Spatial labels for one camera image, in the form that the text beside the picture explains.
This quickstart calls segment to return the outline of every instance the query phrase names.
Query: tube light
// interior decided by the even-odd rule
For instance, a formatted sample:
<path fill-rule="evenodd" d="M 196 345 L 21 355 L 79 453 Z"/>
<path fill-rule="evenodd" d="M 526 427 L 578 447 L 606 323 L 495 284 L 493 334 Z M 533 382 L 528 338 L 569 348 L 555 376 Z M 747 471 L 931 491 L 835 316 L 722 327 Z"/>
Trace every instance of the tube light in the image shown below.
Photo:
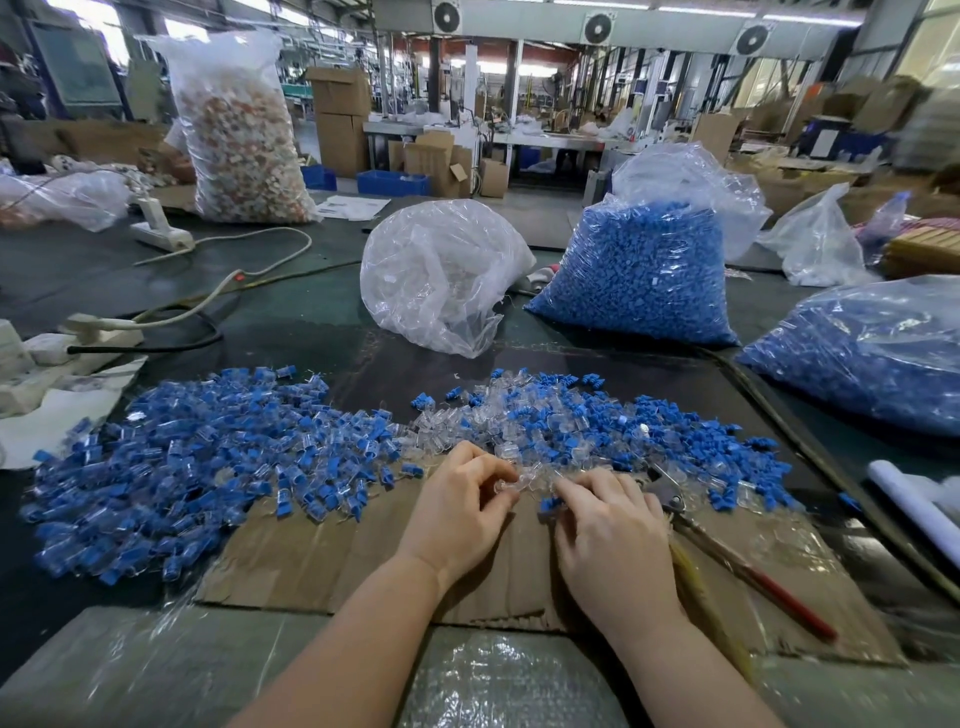
<path fill-rule="evenodd" d="M 840 17 L 822 17 L 818 15 L 771 15 L 765 14 L 761 20 L 780 20 L 784 23 L 810 23 L 811 25 L 835 25 L 840 28 L 859 28 L 862 20 L 848 20 Z"/>
<path fill-rule="evenodd" d="M 661 5 L 657 8 L 659 11 L 663 12 L 690 12 L 694 15 L 723 15 L 725 17 L 754 17 L 756 16 L 755 12 L 743 12 L 743 11 L 716 11 L 710 8 L 674 8 Z"/>
<path fill-rule="evenodd" d="M 626 8 L 632 11 L 648 11 L 649 5 L 638 3 L 603 3 L 600 0 L 553 0 L 554 5 L 583 5 L 587 8 Z"/>

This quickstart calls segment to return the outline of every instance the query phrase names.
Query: dark table surface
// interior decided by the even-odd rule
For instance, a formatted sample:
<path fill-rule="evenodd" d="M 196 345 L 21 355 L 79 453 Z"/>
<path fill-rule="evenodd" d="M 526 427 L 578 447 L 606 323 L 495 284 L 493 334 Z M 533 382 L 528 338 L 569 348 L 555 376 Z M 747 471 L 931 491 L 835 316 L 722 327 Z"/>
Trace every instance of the dark table surface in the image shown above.
<path fill-rule="evenodd" d="M 419 201 L 393 201 L 384 214 Z M 189 217 L 174 224 L 188 228 L 198 238 L 254 229 L 210 225 Z M 371 225 L 326 220 L 304 226 L 314 238 L 313 249 L 277 272 L 358 261 L 366 241 L 363 229 Z M 203 293 L 235 268 L 261 268 L 301 245 L 298 236 L 273 232 L 211 242 L 192 255 L 133 268 L 132 263 L 154 252 L 135 243 L 124 223 L 99 233 L 50 223 L 26 231 L 3 231 L 2 237 L 0 318 L 9 318 L 25 339 L 55 329 L 75 312 L 120 316 Z M 537 255 L 544 264 L 559 258 L 555 253 Z M 774 326 L 797 301 L 814 292 L 790 286 L 781 276 L 752 275 L 750 280 L 728 281 L 732 326 L 744 343 Z M 609 361 L 612 370 L 620 360 L 636 365 L 650 355 L 677 354 L 638 337 L 553 325 L 523 311 L 524 303 L 523 297 L 514 296 L 502 305 L 504 319 L 497 333 L 497 352 L 517 348 L 553 353 L 578 350 L 582 355 L 588 350 L 599 362 Z M 452 376 L 454 372 L 472 371 L 489 363 L 482 357 L 467 362 L 460 357 L 422 352 L 377 328 L 360 300 L 356 266 L 227 295 L 212 304 L 208 313 L 219 322 L 224 341 L 193 352 L 152 356 L 134 383 L 134 392 L 164 378 L 194 378 L 225 367 L 294 364 L 301 372 L 323 373 L 333 385 L 335 398 L 338 392 L 345 395 L 352 391 L 347 405 L 360 406 L 352 401 L 358 390 L 351 384 L 355 384 L 359 372 L 370 373 L 365 366 L 373 361 L 429 359 L 429 367 L 382 369 L 379 387 L 404 393 L 410 390 L 409 396 L 403 394 L 400 400 L 411 399 L 433 383 L 427 379 L 444 372 Z M 185 343 L 204 335 L 204 328 L 197 322 L 184 322 L 151 331 L 147 340 L 158 345 Z M 655 380 L 642 385 L 658 387 Z M 623 382 L 617 386 L 624 388 Z M 373 397 L 376 388 L 370 389 Z M 659 391 L 633 392 L 644 393 L 663 396 Z M 893 460 L 905 471 L 934 477 L 958 470 L 960 449 L 955 443 L 892 432 L 782 390 L 770 396 L 797 427 L 816 433 L 829 455 L 856 480 L 863 478 L 866 464 L 878 458 Z M 368 402 L 366 406 L 376 404 Z M 735 417 L 733 413 L 725 419 Z M 37 544 L 31 529 L 15 517 L 29 480 L 26 473 L 0 473 L 0 618 L 6 627 L 0 637 L 0 681 L 87 606 L 153 607 L 171 596 L 156 574 L 121 581 L 111 589 L 86 579 L 54 581 L 38 570 L 32 563 Z M 960 611 L 895 558 L 864 523 L 845 513 L 829 489 L 811 490 L 804 497 L 825 539 L 866 596 L 888 617 L 908 654 L 928 660 L 960 657 Z M 913 531 L 908 535 L 930 558 L 937 559 L 922 536 Z M 939 559 L 937 565 L 948 569 Z M 936 632 L 934 640 L 929 637 L 931 629 Z"/>

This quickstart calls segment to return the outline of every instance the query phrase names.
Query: cardboard sheet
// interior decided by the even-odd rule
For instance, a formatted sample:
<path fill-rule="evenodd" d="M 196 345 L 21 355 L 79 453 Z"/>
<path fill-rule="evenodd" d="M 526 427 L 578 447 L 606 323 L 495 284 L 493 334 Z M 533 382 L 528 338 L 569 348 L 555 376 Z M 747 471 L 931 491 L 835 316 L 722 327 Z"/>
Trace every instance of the cardboard sheet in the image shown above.
<path fill-rule="evenodd" d="M 197 599 L 225 606 L 334 613 L 396 551 L 420 492 L 399 478 L 378 493 L 357 524 L 330 516 L 321 525 L 299 510 L 278 521 L 270 499 L 256 503 L 198 590 Z M 806 520 L 747 509 L 717 514 L 691 509 L 704 527 L 766 570 L 833 624 L 837 644 L 819 642 L 774 604 L 687 543 L 730 634 L 755 654 L 900 664 L 903 656 L 879 615 Z M 493 553 L 456 584 L 434 621 L 446 624 L 577 632 L 583 616 L 557 572 L 548 526 L 537 500 L 524 494 Z"/>

